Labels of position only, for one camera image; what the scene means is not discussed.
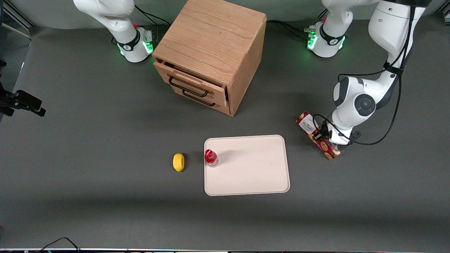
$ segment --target white tray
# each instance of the white tray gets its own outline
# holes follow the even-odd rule
[[[205,192],[209,196],[284,193],[289,170],[284,139],[279,135],[211,138],[204,151],[217,153],[219,164],[205,162]]]

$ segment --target green led light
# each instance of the green led light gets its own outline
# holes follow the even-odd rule
[[[153,52],[153,43],[152,42],[143,41],[142,44],[144,45],[145,50],[147,50],[148,54],[151,54]]]
[[[342,42],[341,42],[341,45],[339,46],[339,49],[341,49],[342,46],[344,45],[344,40],[345,40],[345,36],[342,38]]]
[[[314,35],[312,38],[310,38],[310,41],[308,42],[308,48],[313,49],[316,41],[317,41],[317,35]]]
[[[119,43],[117,43],[117,47],[118,47],[119,50],[120,50],[120,54],[123,55],[122,48],[120,48]]]

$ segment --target red bottle cap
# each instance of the red bottle cap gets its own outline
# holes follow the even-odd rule
[[[205,161],[207,163],[213,163],[217,159],[217,154],[211,149],[206,150],[205,152]]]

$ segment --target black strap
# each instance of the black strap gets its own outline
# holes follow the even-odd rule
[[[324,24],[322,24],[320,26],[319,32],[320,32],[320,35],[322,36],[322,38],[327,41],[328,45],[336,45],[344,37],[344,35],[339,36],[339,37],[333,37],[333,36],[328,35],[324,31]]]
[[[391,66],[388,62],[384,63],[383,68],[391,73],[396,74],[396,75],[401,75],[403,73],[403,71],[405,70],[405,67],[396,68],[396,67]]]
[[[135,45],[139,43],[139,41],[140,41],[140,32],[136,29],[136,37],[132,41],[128,43],[117,42],[117,44],[119,44],[119,46],[123,48],[125,51],[132,51]]]
[[[413,7],[428,7],[431,0],[385,0],[386,2],[391,2],[394,4],[401,4]]]

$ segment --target wood grain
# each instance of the wood grain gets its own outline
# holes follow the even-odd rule
[[[241,65],[233,78],[232,84],[228,88],[229,110],[231,115],[234,115],[238,110],[248,85],[252,81],[259,63],[261,62],[265,33],[266,21],[262,23],[252,46],[245,55],[244,60],[241,62]]]
[[[230,85],[265,19],[223,0],[189,0],[153,55]]]
[[[178,88],[176,88],[176,87],[172,87],[173,88],[173,90],[175,91],[175,93],[177,93],[178,95],[181,95],[181,96],[183,96],[183,97],[185,97],[185,98],[187,98],[187,99],[190,99],[190,100],[192,100],[192,101],[195,101],[195,100],[193,100],[193,99],[191,99],[191,98],[189,98],[189,97],[186,97],[184,94],[183,94],[183,91],[181,90],[181,89],[178,89]],[[203,101],[205,101],[205,102],[207,102],[207,103],[213,103],[214,101],[210,101],[208,98],[201,98],[201,100],[203,100]],[[223,105],[221,105],[221,104],[215,104],[214,106],[208,106],[209,108],[212,108],[212,109],[214,109],[214,110],[217,110],[217,111],[219,111],[219,112],[221,112],[221,113],[225,113],[225,114],[227,114],[227,115],[230,115],[230,116],[233,116],[233,115],[231,115],[230,114],[230,107],[228,106],[228,105],[226,105],[226,106],[223,106]]]
[[[216,86],[214,84],[208,83],[206,81],[200,80],[196,77],[190,76],[189,74],[180,72],[176,69],[173,69],[169,66],[163,65],[162,63],[154,62],[158,73],[161,75],[163,81],[165,83],[169,83],[169,78],[173,77],[172,82],[186,88],[188,90],[192,90],[194,92],[203,94],[205,91],[208,91],[206,97],[198,97],[198,99],[207,101],[209,103],[217,103],[222,106],[227,106],[227,102],[225,99],[225,90],[222,87]],[[172,86],[172,89],[176,92],[179,88]]]

